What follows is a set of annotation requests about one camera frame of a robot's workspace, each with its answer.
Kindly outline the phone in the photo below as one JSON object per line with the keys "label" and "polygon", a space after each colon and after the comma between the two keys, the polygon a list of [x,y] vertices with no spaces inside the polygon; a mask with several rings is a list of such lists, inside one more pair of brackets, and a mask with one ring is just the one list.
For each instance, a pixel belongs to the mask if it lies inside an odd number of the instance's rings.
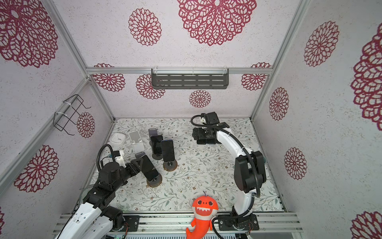
{"label": "phone", "polygon": [[150,136],[150,143],[151,143],[153,154],[155,155],[162,154],[162,145],[161,145],[162,140],[163,140],[162,135]]}
{"label": "phone", "polygon": [[171,139],[161,141],[164,162],[175,161],[174,142]]}
{"label": "phone", "polygon": [[159,176],[159,172],[149,159],[147,155],[142,156],[139,158],[139,165],[140,165],[140,170],[146,177],[148,181],[153,181],[155,178]]}

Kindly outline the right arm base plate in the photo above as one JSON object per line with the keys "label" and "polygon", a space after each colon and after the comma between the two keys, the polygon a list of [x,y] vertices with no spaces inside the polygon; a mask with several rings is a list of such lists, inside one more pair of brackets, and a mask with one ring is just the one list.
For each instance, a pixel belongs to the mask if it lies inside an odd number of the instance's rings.
{"label": "right arm base plate", "polygon": [[220,231],[258,231],[260,228],[255,214],[237,219],[219,217],[218,226]]}

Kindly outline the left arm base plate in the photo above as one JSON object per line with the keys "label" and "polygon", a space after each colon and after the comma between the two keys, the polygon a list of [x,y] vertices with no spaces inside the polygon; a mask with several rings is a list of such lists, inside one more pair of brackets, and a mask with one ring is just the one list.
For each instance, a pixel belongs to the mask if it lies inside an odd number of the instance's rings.
{"label": "left arm base plate", "polygon": [[117,216],[113,221],[113,232],[137,232],[140,216]]}

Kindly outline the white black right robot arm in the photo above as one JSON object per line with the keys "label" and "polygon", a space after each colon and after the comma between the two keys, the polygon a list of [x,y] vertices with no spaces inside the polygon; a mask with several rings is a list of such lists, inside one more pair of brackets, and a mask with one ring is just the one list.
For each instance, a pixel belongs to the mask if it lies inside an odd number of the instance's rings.
{"label": "white black right robot arm", "polygon": [[234,159],[234,182],[239,189],[233,212],[246,217],[252,212],[254,199],[261,196],[262,185],[267,181],[264,156],[260,151],[246,147],[226,122],[221,122],[216,112],[195,115],[190,120],[195,127],[192,137],[197,144],[221,144]]}

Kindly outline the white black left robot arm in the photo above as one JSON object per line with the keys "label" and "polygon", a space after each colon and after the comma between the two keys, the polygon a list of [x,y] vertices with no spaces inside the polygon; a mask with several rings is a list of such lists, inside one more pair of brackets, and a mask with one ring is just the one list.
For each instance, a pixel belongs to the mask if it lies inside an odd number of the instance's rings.
{"label": "white black left robot arm", "polygon": [[123,212],[109,204],[116,191],[140,171],[136,160],[125,167],[114,161],[107,163],[100,169],[96,184],[56,238],[104,239],[110,231],[122,229]]}

